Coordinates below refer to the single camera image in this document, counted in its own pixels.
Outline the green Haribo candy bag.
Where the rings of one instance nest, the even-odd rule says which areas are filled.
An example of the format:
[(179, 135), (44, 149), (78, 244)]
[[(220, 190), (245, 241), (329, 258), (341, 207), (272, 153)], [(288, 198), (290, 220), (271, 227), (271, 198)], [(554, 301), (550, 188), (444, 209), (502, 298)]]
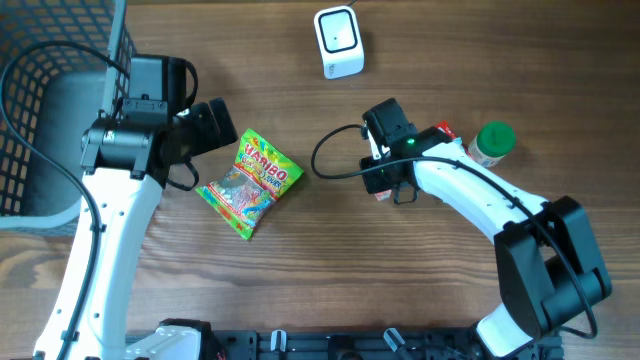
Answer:
[(240, 138), (231, 169), (196, 192), (244, 239), (304, 171), (253, 129)]

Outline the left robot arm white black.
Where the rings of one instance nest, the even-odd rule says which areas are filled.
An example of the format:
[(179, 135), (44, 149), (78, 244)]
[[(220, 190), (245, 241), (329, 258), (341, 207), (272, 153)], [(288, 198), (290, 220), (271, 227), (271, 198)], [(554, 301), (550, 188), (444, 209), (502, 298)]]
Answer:
[(137, 55), (128, 93), (81, 141), (77, 231), (36, 359), (122, 359), (130, 294), (147, 227), (172, 166), (237, 141), (221, 98), (198, 104), (182, 58)]

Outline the green lid seasoning jar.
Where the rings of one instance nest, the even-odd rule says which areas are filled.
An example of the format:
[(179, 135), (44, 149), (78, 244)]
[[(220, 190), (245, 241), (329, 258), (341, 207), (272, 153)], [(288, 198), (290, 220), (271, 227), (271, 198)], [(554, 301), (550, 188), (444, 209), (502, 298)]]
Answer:
[(516, 144), (513, 128), (504, 122), (486, 124), (468, 145), (469, 156), (483, 167), (496, 165)]

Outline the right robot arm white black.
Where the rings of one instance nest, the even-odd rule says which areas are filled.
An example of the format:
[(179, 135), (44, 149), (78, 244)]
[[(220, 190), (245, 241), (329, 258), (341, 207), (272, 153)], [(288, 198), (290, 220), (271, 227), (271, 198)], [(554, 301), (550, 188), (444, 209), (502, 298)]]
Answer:
[(366, 111), (372, 154), (360, 161), (368, 193), (410, 186), (441, 199), (493, 244), (500, 305), (475, 333), (506, 358), (564, 329), (612, 293), (611, 279), (584, 208), (569, 196), (550, 202), (472, 160), (437, 127), (418, 131), (390, 98)]

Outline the red stick sachet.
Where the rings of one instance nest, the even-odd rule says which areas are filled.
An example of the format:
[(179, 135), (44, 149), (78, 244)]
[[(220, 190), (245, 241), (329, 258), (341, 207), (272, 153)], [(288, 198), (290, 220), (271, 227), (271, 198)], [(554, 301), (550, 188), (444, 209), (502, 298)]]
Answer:
[(453, 129), (449, 126), (447, 121), (441, 121), (438, 124), (436, 124), (435, 127), (440, 131), (442, 131), (443, 133), (445, 133), (452, 140), (455, 140), (457, 138), (457, 135), (455, 134)]

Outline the red tissue pack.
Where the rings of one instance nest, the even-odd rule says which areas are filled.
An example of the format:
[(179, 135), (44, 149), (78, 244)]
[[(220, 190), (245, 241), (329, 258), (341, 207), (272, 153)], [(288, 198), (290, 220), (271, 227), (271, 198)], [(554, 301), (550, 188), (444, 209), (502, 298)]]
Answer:
[(392, 193), (393, 193), (392, 190), (386, 190), (386, 191), (375, 193), (374, 196), (378, 201), (383, 201), (390, 198)]

